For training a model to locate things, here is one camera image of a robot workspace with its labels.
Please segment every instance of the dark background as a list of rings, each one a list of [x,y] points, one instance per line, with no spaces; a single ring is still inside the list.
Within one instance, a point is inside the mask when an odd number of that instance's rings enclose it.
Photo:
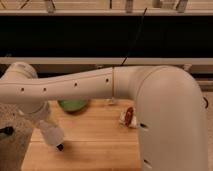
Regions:
[[[0,56],[124,57],[141,16],[1,16]],[[213,57],[213,17],[146,16],[130,57]]]

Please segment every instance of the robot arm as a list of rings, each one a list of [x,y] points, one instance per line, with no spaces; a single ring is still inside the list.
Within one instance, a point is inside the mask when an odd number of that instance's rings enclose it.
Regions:
[[[46,101],[112,96],[135,101],[143,171],[208,170],[202,93],[181,69],[118,67],[38,79],[30,65],[15,63],[0,80],[0,101],[18,104],[55,146],[63,136],[46,122]]]

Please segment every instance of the wooden countertop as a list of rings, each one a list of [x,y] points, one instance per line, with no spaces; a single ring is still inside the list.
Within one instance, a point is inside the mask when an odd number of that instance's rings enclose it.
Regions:
[[[35,129],[22,171],[139,171],[137,130],[118,123],[121,111],[133,103],[91,100],[88,107],[68,115],[50,102],[65,133],[64,151],[47,146]]]

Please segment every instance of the cable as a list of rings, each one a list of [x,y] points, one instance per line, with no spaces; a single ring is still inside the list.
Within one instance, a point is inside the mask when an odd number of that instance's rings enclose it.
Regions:
[[[132,50],[133,50],[133,48],[135,47],[135,45],[136,45],[136,43],[137,43],[137,41],[138,41],[138,38],[140,37],[140,35],[141,35],[141,33],[142,33],[143,25],[144,25],[143,23],[144,23],[144,18],[145,18],[146,12],[147,12],[147,8],[144,9],[144,12],[143,12],[143,15],[142,15],[142,18],[141,18],[141,23],[140,23],[140,25],[139,25],[137,34],[136,34],[136,36],[135,36],[135,40],[133,41],[132,45],[130,46],[129,51],[128,51],[128,53],[126,54],[126,56],[125,56],[125,58],[124,58],[124,60],[123,60],[123,62],[121,63],[120,66],[123,66],[123,65],[125,64],[127,58],[128,58],[128,57],[130,56],[130,54],[132,53]]]
[[[203,97],[204,101],[206,102],[205,108],[208,109],[209,107],[209,101],[206,97]]]

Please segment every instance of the green plate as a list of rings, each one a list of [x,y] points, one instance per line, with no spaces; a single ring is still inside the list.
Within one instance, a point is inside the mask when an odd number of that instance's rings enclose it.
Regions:
[[[88,100],[60,100],[58,104],[65,112],[73,113],[83,109]]]

